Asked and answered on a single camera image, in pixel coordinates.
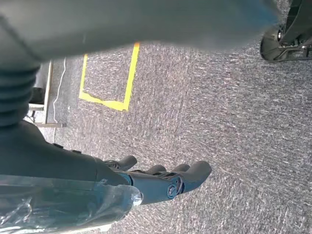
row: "gray carpet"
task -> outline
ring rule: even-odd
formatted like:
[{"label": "gray carpet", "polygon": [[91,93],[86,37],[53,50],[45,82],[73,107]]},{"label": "gray carpet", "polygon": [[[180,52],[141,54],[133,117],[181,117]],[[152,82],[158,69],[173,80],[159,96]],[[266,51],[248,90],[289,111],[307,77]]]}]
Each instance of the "gray carpet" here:
[{"label": "gray carpet", "polygon": [[[122,100],[131,53],[90,55],[85,90]],[[258,40],[210,54],[144,43],[129,111],[119,112],[78,98],[82,60],[67,60],[57,103],[67,126],[57,143],[103,159],[132,154],[143,170],[202,159],[213,168],[199,190],[136,208],[109,233],[312,234],[310,61],[268,64]],[[52,141],[53,130],[42,131]]]}]

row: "robotic hand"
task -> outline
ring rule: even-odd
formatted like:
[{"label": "robotic hand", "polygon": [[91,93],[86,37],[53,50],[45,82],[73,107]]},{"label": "robotic hand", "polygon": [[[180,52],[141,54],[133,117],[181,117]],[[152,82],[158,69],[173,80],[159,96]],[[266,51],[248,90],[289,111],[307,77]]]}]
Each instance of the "robotic hand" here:
[{"label": "robotic hand", "polygon": [[120,161],[104,162],[126,178],[130,185],[138,188],[142,193],[142,204],[170,200],[196,189],[212,172],[210,165],[205,161],[198,161],[191,167],[181,164],[171,172],[167,172],[162,165],[155,165],[147,171],[126,172],[137,163],[134,156],[127,156]]}]

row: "clear plastic wrap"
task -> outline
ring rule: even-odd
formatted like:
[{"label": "clear plastic wrap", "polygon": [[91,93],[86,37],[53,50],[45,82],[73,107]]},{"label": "clear plastic wrap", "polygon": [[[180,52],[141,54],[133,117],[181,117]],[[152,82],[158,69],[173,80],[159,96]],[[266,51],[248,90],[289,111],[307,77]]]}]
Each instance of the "clear plastic wrap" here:
[{"label": "clear plastic wrap", "polygon": [[74,231],[121,220],[141,202],[132,186],[0,175],[0,234]]}]

